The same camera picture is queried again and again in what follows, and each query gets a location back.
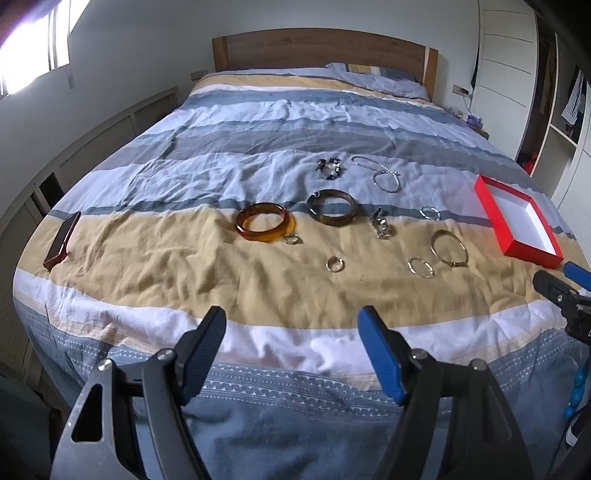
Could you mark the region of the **red item in wardrobe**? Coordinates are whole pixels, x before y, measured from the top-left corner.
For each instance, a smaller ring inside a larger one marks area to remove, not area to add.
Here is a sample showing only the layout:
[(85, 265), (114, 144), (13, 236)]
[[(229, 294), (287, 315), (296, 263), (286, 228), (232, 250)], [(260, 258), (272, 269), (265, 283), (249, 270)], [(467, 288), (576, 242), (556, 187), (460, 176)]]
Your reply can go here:
[(519, 156), (518, 163), (529, 175), (532, 175), (533, 169), (537, 163), (537, 159), (538, 159), (537, 153), (534, 153), (534, 154), (521, 153)]

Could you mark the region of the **wooden headboard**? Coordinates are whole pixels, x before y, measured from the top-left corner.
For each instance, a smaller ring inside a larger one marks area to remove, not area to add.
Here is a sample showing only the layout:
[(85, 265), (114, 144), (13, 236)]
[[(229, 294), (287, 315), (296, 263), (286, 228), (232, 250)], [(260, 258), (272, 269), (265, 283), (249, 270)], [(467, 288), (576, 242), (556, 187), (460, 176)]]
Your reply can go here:
[(322, 67), (332, 62), (403, 70), (434, 97), (439, 51), (403, 39), (329, 28), (283, 28), (212, 40), (217, 72), (256, 68)]

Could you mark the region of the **striped bed duvet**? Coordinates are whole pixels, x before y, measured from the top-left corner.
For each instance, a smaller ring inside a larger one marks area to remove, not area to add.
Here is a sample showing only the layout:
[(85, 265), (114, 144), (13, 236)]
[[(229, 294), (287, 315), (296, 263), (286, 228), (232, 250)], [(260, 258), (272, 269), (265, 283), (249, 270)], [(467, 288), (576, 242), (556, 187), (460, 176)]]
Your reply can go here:
[[(401, 409), (381, 391), (356, 330), (373, 306), (436, 359), (485, 360), (519, 423), (533, 474), (555, 466), (586, 348), (504, 255), (476, 192), (483, 175), (531, 196), (566, 259), (585, 258), (551, 199), (512, 159), (429, 100), (355, 86), (327, 68), (209, 75), (185, 102), (85, 175), (50, 210), (16, 267), (15, 307), (58, 391), (73, 402), (97, 364), (147, 359), (221, 306), (228, 327), (184, 409), (216, 479), (369, 479)], [(305, 202), (358, 202), (342, 227)], [(290, 212), (279, 240), (245, 240), (254, 203)], [(377, 238), (370, 215), (394, 235)], [(43, 261), (80, 211), (66, 258)], [(430, 249), (457, 235), (469, 265)], [(433, 279), (411, 273), (419, 257)]]

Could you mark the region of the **window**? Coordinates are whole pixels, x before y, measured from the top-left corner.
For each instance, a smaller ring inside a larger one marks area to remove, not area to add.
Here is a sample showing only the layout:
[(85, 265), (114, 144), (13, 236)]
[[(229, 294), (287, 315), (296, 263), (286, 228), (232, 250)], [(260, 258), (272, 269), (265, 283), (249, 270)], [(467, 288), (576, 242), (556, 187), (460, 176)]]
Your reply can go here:
[(89, 1), (43, 1), (1, 46), (1, 97), (70, 63), (70, 36)]

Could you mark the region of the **large thin gold bangle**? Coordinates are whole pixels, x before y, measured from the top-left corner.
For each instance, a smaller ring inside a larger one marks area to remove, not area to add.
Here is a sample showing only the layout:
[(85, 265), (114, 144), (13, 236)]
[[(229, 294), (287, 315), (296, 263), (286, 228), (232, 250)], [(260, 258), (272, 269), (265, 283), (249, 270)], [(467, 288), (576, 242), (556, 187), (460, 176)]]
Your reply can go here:
[(463, 241), (449, 230), (437, 230), (430, 240), (433, 255), (451, 268), (464, 268), (469, 265), (469, 252)]

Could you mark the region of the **red jewelry box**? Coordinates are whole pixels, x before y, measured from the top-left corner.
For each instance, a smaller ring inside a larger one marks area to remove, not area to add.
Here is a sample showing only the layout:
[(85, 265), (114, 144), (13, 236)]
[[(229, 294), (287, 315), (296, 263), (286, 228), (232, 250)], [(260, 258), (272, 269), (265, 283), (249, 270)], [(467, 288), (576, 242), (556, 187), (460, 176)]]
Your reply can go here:
[(550, 269), (560, 266), (562, 250), (531, 196), (483, 175), (474, 190), (504, 255)]

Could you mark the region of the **wall power outlet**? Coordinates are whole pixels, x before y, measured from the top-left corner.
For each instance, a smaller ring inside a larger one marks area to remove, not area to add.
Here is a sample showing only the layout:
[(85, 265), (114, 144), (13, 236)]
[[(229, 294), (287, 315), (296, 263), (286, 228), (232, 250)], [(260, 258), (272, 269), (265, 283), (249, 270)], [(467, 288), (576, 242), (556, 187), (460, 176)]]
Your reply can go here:
[(463, 97), (469, 97), (470, 96), (470, 92), (467, 89), (462, 88), (462, 87), (460, 87), (458, 85), (454, 85), (452, 91), (453, 91), (454, 94), (461, 95)]

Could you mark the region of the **lavender pillow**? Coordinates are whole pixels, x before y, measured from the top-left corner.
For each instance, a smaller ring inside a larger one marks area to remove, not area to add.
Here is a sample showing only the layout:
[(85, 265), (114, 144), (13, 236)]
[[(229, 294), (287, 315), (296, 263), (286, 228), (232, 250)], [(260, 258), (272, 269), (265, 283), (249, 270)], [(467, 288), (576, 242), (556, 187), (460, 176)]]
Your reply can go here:
[(419, 80), (403, 70), (342, 62), (329, 63), (325, 68), (334, 72), (339, 79), (355, 86), (394, 96), (430, 99), (427, 89)]

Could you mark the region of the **wooden nightstand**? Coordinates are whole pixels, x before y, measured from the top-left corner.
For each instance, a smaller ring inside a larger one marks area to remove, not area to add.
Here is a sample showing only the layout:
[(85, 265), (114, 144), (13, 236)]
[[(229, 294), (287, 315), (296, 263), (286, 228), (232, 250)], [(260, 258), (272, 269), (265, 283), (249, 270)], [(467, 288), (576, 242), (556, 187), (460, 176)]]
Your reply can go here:
[(466, 123), (466, 117), (467, 117), (467, 115), (468, 115), (468, 114), (472, 114), (472, 113), (470, 113), (470, 112), (461, 112), (461, 111), (458, 111), (458, 112), (456, 113), (456, 117), (457, 117), (457, 118), (459, 118), (459, 119), (460, 119), (462, 122), (464, 122), (464, 123), (465, 123), (465, 124), (466, 124), (466, 125), (467, 125), (467, 126), (470, 128), (470, 129), (471, 129), (471, 130), (475, 131), (476, 133), (478, 133), (478, 134), (479, 134), (480, 136), (482, 136), (483, 138), (485, 138), (485, 139), (489, 139), (489, 138), (490, 138), (490, 135), (489, 135), (489, 133), (488, 133), (488, 132), (486, 132), (486, 131), (483, 129), (483, 121), (482, 121), (482, 128), (481, 128), (481, 129), (475, 129), (475, 128), (472, 128), (470, 125), (468, 125), (468, 124)]

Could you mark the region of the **white radiator cover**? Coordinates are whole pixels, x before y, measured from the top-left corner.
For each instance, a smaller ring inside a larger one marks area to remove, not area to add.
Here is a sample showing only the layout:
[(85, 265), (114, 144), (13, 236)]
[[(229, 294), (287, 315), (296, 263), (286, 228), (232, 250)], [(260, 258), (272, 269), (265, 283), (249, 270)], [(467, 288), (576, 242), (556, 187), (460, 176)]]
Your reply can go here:
[(171, 113), (172, 87), (147, 97), (99, 124), (66, 147), (23, 189), (1, 216), (1, 372), (33, 388), (42, 367), (12, 300), (20, 255), (35, 228), (82, 177), (116, 150)]

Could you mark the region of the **dark brown bangle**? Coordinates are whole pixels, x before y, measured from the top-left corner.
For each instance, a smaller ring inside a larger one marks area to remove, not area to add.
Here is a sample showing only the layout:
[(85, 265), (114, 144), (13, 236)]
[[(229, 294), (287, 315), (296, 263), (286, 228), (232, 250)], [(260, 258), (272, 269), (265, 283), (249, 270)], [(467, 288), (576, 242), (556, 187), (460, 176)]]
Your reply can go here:
[(318, 190), (308, 197), (305, 204), (311, 218), (332, 227), (348, 225), (358, 212), (356, 199), (349, 193), (336, 189)]

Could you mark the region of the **white wardrobe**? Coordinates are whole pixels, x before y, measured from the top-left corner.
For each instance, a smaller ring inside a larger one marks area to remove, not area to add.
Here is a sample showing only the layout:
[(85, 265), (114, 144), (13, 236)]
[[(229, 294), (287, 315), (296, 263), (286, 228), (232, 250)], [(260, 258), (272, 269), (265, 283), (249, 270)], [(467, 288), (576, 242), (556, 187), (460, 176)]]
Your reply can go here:
[(538, 154), (531, 177), (580, 244), (590, 245), (590, 84), (576, 124), (561, 117), (580, 69), (566, 43), (523, 1), (479, 4), (471, 108), (513, 160)]

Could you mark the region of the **silver twisted hoop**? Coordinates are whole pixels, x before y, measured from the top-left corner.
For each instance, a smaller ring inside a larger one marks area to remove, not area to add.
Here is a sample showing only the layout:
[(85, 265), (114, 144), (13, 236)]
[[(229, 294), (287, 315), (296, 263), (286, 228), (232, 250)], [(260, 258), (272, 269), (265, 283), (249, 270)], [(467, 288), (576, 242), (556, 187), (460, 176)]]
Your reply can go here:
[(435, 277), (434, 267), (426, 260), (419, 257), (412, 257), (407, 261), (408, 269), (412, 274), (423, 279), (433, 279)]

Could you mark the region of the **amber resin bangle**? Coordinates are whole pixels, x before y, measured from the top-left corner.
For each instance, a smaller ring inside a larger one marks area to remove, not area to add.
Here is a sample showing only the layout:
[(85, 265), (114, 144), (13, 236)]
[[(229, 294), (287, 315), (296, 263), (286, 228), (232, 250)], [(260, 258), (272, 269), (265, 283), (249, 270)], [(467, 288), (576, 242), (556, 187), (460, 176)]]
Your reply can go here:
[(294, 230), (294, 219), (279, 204), (254, 203), (238, 212), (235, 230), (245, 240), (270, 243), (291, 233)]

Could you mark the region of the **hanging striped shirt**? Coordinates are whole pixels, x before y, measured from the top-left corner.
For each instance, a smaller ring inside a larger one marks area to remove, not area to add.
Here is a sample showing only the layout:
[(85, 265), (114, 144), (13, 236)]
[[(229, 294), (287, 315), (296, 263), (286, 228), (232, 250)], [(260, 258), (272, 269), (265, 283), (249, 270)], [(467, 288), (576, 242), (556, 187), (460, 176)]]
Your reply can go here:
[(578, 112), (580, 109), (580, 105), (582, 102), (583, 97), (583, 86), (585, 80), (581, 70), (578, 71), (576, 80), (574, 82), (573, 88), (571, 93), (569, 94), (568, 101), (561, 113), (561, 117), (565, 120), (565, 122), (573, 127), (578, 118)]

